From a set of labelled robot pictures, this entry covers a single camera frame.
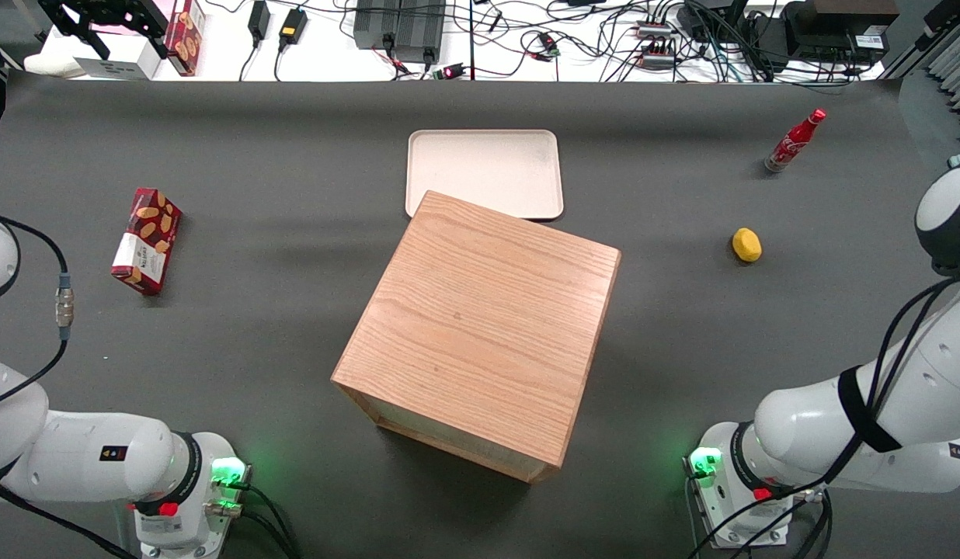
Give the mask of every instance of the cable plug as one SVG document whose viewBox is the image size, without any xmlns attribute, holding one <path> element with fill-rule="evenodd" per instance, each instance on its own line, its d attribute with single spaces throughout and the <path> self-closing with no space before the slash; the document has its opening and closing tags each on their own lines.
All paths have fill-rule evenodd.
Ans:
<svg viewBox="0 0 960 559">
<path fill-rule="evenodd" d="M 252 485 L 245 481 L 215 481 L 219 488 L 235 489 L 236 491 L 251 491 Z"/>
<path fill-rule="evenodd" d="M 206 516 L 238 518 L 242 516 L 242 505 L 229 500 L 211 500 L 203 504 L 203 513 Z"/>
<path fill-rule="evenodd" d="M 441 70 L 436 70 L 431 73 L 431 78 L 433 79 L 455 79 L 459 78 L 460 75 L 466 74 L 466 68 L 463 68 L 462 63 L 452 64 L 452 66 L 447 66 L 441 68 Z"/>
</svg>

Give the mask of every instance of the white tray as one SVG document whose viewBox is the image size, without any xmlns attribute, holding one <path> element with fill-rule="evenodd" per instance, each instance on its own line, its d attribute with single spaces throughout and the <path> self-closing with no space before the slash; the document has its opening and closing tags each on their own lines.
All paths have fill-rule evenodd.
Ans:
<svg viewBox="0 0 960 559">
<path fill-rule="evenodd" d="M 562 215 L 559 149 L 548 130 L 419 130 L 408 140 L 405 212 L 434 190 L 523 219 Z"/>
</svg>

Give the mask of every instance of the biscuit package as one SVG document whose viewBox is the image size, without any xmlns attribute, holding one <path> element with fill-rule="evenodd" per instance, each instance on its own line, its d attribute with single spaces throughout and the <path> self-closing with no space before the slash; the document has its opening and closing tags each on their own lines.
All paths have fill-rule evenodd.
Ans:
<svg viewBox="0 0 960 559">
<path fill-rule="evenodd" d="M 182 215 L 183 212 L 155 188 L 136 190 L 128 228 L 114 255 L 110 275 L 143 296 L 159 293 L 166 280 L 172 242 Z"/>
<path fill-rule="evenodd" d="M 203 41 L 203 11 L 197 0 L 177 0 L 172 7 L 166 30 L 166 50 L 170 64 L 179 75 L 196 75 Z"/>
</svg>

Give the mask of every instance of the red bottle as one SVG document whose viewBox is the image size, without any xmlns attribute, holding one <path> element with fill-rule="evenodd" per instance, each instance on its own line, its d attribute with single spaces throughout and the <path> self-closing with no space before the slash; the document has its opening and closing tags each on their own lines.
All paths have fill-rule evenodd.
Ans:
<svg viewBox="0 0 960 559">
<path fill-rule="evenodd" d="M 767 169 L 774 171 L 774 173 L 784 170 L 784 167 L 788 166 L 788 163 L 811 141 L 815 128 L 822 120 L 825 120 L 825 111 L 815 109 L 814 113 L 811 113 L 811 116 L 808 116 L 804 123 L 793 127 L 764 160 L 763 163 L 767 166 Z"/>
</svg>

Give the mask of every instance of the wood grain surface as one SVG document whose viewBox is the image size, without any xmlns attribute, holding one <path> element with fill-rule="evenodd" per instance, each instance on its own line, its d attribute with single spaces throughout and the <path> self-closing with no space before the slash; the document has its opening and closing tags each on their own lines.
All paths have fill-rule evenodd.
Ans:
<svg viewBox="0 0 960 559">
<path fill-rule="evenodd" d="M 558 468 L 619 259 L 427 193 L 332 380 Z"/>
</svg>

